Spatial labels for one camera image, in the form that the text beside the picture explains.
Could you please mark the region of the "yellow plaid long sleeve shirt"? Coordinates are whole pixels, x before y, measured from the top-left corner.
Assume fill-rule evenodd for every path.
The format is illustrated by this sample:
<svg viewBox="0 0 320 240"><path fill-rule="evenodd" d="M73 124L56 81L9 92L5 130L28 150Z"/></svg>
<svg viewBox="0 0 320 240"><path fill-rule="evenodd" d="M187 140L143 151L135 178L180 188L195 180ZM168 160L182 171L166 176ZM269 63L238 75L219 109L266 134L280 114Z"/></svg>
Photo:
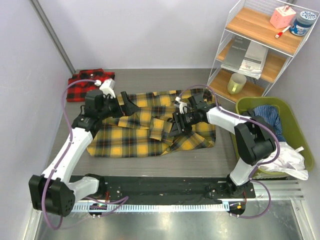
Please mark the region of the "yellow plaid long sleeve shirt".
<svg viewBox="0 0 320 240"><path fill-rule="evenodd" d="M138 111L131 116L105 119L87 152L91 157L143 158L213 147L216 127L205 122L194 124L189 133L169 135L173 113L177 111L175 98L181 95L186 102L196 94L201 94L208 104L215 103L212 94L203 88L128 95Z"/></svg>

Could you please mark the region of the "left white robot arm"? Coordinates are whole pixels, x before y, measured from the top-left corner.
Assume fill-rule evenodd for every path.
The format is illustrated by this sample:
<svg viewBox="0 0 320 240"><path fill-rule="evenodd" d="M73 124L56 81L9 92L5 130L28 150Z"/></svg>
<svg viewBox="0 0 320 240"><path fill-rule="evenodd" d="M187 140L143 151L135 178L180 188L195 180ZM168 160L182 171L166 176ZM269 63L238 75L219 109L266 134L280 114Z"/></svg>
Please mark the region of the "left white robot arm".
<svg viewBox="0 0 320 240"><path fill-rule="evenodd" d="M86 94L83 109L74 119L61 150L41 175L33 175L28 182L35 210L66 217L79 200L90 196L100 200L106 195L103 176L86 174L75 182L70 179L83 152L102 128L103 120L131 116L139 110L125 91L121 92L121 98L122 104L100 89Z"/></svg>

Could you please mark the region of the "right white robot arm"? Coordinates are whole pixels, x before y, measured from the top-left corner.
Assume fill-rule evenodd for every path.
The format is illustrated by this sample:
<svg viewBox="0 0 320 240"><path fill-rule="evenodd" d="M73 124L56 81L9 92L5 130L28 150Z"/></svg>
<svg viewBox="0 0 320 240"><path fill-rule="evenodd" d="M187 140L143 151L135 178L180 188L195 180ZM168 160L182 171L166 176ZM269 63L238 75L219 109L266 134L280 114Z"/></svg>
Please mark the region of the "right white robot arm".
<svg viewBox="0 0 320 240"><path fill-rule="evenodd" d="M170 136L189 133L198 123L216 125L235 136L239 160L225 183L230 197L241 196L264 160L272 153L280 153L276 135L261 117L243 116L214 103L208 104L201 94L189 97L188 102L178 96L173 103L177 111L172 115Z"/></svg>

